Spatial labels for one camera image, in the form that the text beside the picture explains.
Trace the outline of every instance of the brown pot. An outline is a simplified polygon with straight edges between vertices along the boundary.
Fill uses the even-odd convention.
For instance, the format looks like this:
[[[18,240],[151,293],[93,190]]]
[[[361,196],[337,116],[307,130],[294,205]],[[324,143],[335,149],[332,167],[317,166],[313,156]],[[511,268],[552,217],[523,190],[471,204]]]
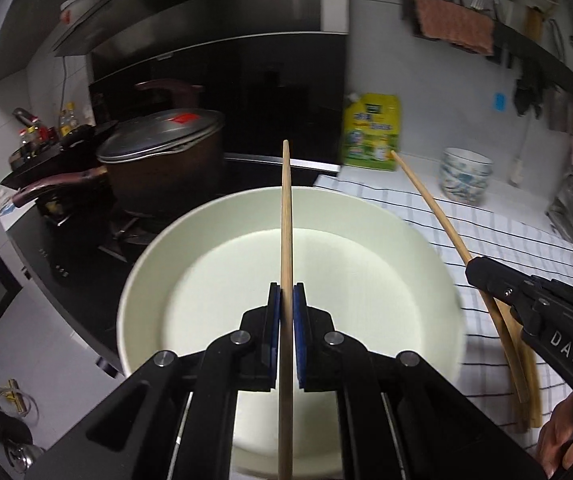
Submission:
[[[125,211],[179,216],[215,196],[222,170],[224,116],[177,108],[119,124],[96,154],[103,164],[81,173],[44,178],[14,195],[16,207],[40,194],[95,182],[108,175]]]

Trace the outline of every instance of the stacked bowl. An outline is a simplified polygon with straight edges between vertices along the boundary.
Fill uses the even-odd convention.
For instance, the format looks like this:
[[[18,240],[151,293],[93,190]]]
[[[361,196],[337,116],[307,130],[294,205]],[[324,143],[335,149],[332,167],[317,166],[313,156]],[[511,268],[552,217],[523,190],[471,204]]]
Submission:
[[[484,155],[447,148],[440,164],[440,187],[451,200],[475,204],[487,189],[492,170],[493,161]]]

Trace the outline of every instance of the aluminum lid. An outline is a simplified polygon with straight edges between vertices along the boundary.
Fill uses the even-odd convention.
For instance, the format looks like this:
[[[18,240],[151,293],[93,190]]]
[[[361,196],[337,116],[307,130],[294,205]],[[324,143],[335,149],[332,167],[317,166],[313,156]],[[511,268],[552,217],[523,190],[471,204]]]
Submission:
[[[221,128],[224,115],[201,108],[176,108],[118,124],[98,149],[100,162],[126,162],[195,142]]]

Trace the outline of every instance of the blue gripper pad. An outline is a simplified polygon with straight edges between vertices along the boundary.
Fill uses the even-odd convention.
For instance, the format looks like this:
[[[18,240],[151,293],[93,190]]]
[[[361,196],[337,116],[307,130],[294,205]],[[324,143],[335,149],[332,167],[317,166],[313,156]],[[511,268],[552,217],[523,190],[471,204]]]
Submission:
[[[271,286],[278,286],[277,283],[271,283]],[[274,309],[273,309],[273,329],[271,331],[271,361],[270,361],[270,371],[271,371],[271,381],[272,388],[276,387],[276,378],[278,377],[278,338],[280,332],[280,308],[281,308],[281,297],[282,294],[274,294]]]
[[[293,327],[295,333],[295,366],[297,367],[297,382],[300,388],[305,387],[305,377],[307,376],[307,342],[305,341],[305,327],[302,320],[301,309],[307,308],[307,298],[300,294],[297,283],[293,287]]]

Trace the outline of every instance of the kitchen counter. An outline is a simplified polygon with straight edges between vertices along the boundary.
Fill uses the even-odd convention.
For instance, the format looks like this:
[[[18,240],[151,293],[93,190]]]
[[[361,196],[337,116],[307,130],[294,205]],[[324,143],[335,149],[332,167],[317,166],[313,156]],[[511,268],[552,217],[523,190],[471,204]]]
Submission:
[[[438,186],[439,163],[413,156],[405,156],[405,159],[429,191],[445,199]],[[228,162],[229,170],[234,164]],[[319,173],[294,168],[293,184],[311,186]],[[402,171],[345,166],[339,173],[339,179],[415,192],[413,184]],[[228,187],[222,194],[279,186],[280,167],[265,164],[256,164],[250,169],[244,166],[244,170],[236,167],[234,175],[229,175],[225,180]],[[553,232],[545,216],[547,205],[544,198],[509,184],[492,181],[480,207]],[[58,227],[42,218],[33,206],[16,219],[7,233],[32,277],[58,312],[100,356],[121,370],[116,316],[119,297],[132,265],[98,248],[107,235],[106,224],[111,207],[112,200],[100,200],[83,214]]]
[[[312,186],[323,173],[292,168],[294,186]],[[281,166],[227,160],[220,195],[256,187],[279,186]],[[132,264],[101,251],[110,237],[114,205],[110,194],[74,213],[60,226],[34,206],[15,213],[3,226],[29,273],[71,327],[101,357],[121,370],[116,317],[122,288]]]

